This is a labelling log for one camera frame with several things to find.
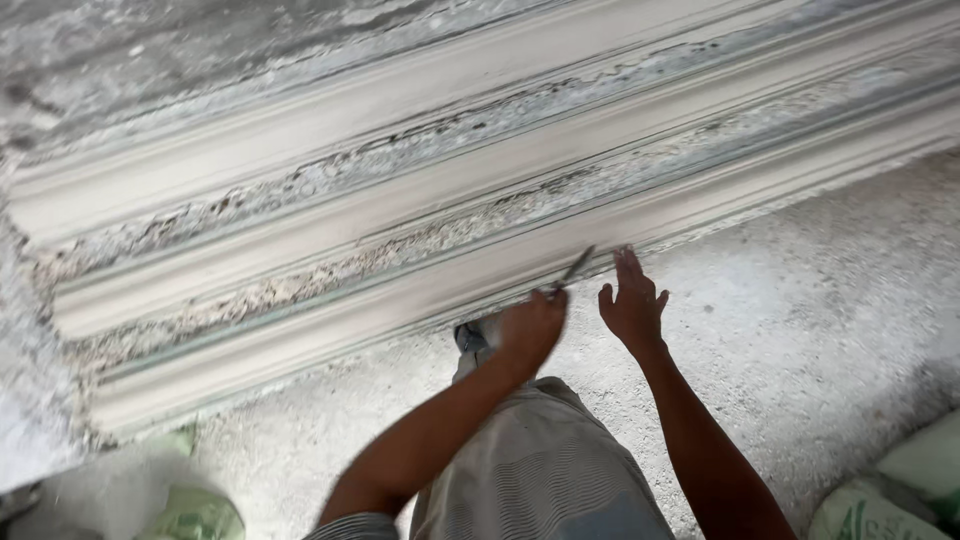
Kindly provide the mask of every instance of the green sack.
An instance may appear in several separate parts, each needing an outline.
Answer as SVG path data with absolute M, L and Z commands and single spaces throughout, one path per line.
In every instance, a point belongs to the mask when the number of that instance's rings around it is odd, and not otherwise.
M 244 540 L 240 514 L 226 498 L 174 485 L 167 506 L 136 540 Z
M 876 469 L 916 491 L 942 522 L 960 528 L 960 411 L 910 437 Z
M 831 493 L 813 514 L 808 540 L 950 540 L 939 529 L 883 498 L 865 479 Z

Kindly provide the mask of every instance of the concrete floor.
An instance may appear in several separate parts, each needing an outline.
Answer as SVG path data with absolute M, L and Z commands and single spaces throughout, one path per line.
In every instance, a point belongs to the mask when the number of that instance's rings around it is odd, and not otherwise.
M 644 262 L 673 293 L 663 328 L 674 358 L 804 534 L 831 487 L 960 406 L 960 151 Z M 649 389 L 597 313 L 612 279 L 571 287 L 543 373 L 634 453 L 678 538 L 698 538 Z M 32 521 L 54 513 L 127 539 L 171 481 L 201 481 L 236 502 L 248 538 L 297 538 L 353 455 L 448 384 L 449 334 L 381 345 L 206 421 L 192 457 L 145 444 L 52 479 Z

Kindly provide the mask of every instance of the hand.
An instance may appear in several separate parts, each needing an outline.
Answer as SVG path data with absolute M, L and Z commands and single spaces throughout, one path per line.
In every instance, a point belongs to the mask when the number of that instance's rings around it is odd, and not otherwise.
M 634 250 L 613 250 L 616 262 L 618 290 L 613 300 L 613 287 L 604 283 L 600 289 L 600 316 L 613 335 L 627 346 L 635 357 L 661 350 L 660 314 L 666 307 L 670 292 L 664 290 L 657 297 L 657 286 L 643 275 Z
M 535 290 L 530 300 L 510 307 L 500 319 L 500 348 L 518 368 L 520 380 L 533 377 L 560 339 L 566 320 L 566 291 L 553 298 Z

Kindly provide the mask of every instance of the shoe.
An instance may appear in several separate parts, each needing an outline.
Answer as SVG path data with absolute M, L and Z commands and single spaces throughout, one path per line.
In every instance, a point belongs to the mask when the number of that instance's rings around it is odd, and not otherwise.
M 460 353 L 476 353 L 488 347 L 487 340 L 480 332 L 478 321 L 470 321 L 453 329 L 453 340 Z

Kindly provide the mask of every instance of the striped shirt sleeve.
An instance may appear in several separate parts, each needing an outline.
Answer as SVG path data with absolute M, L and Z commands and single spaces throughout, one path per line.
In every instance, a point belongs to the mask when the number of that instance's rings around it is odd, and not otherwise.
M 303 540 L 399 540 L 394 518 L 360 512 L 338 518 L 307 534 Z

